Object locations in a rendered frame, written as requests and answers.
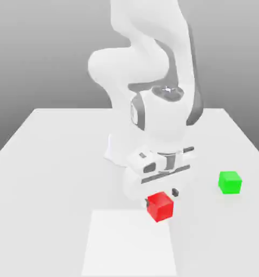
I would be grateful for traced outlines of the small green cube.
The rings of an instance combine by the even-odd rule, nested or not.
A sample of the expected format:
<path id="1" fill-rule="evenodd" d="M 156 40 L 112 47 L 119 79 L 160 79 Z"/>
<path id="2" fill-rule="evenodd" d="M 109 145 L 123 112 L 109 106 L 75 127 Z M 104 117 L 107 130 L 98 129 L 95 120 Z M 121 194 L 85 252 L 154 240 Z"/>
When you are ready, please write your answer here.
<path id="1" fill-rule="evenodd" d="M 218 186 L 223 194 L 239 194 L 242 179 L 236 171 L 220 172 Z"/>

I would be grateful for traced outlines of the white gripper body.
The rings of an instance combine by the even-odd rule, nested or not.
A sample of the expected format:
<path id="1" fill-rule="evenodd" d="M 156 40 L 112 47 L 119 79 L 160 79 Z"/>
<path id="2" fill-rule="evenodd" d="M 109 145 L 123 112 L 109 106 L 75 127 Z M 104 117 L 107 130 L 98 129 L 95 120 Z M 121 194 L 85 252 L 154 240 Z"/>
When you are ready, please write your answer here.
<path id="1" fill-rule="evenodd" d="M 130 167 L 122 175 L 124 195 L 132 202 L 145 204 L 148 196 L 165 192 L 172 197 L 172 189 L 181 192 L 195 179 L 195 165 L 187 164 L 170 172 L 137 173 Z"/>

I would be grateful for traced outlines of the small red cube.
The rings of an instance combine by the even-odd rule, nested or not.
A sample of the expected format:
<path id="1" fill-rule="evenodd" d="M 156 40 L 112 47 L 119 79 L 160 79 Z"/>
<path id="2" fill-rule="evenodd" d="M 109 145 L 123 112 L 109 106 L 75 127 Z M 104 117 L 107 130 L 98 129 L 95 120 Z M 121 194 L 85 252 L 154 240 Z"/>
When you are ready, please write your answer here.
<path id="1" fill-rule="evenodd" d="M 147 212 L 156 222 L 173 216 L 174 201 L 165 192 L 150 195 L 147 200 Z"/>

